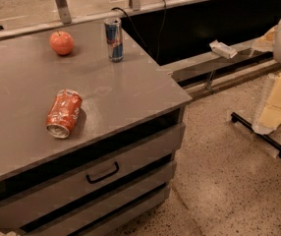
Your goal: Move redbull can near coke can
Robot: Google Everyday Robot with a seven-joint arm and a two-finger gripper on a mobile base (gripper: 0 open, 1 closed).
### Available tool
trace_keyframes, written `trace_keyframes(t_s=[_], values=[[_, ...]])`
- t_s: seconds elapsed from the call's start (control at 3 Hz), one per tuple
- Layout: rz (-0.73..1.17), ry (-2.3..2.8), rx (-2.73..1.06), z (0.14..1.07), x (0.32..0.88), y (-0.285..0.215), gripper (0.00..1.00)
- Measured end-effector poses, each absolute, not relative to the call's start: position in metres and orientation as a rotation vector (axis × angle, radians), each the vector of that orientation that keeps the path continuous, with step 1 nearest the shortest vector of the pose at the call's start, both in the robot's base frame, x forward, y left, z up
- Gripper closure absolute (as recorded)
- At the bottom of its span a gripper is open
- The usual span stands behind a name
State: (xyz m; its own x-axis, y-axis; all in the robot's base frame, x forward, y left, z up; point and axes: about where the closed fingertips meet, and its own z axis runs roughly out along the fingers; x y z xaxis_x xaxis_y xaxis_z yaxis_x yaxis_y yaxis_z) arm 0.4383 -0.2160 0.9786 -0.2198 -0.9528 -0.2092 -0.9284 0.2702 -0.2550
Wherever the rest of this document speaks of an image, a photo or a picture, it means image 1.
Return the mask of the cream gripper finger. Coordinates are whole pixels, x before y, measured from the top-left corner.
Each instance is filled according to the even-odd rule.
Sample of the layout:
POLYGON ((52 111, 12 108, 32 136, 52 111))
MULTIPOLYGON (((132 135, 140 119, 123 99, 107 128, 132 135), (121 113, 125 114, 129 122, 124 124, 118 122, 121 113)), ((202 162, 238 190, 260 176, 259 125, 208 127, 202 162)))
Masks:
POLYGON ((252 49, 260 52, 272 52, 273 51, 273 42, 274 42, 275 28, 271 28, 263 36, 257 38, 253 45, 252 49))
POLYGON ((281 125, 281 73, 269 74, 260 102, 253 117, 252 128, 260 135, 268 135, 281 125))

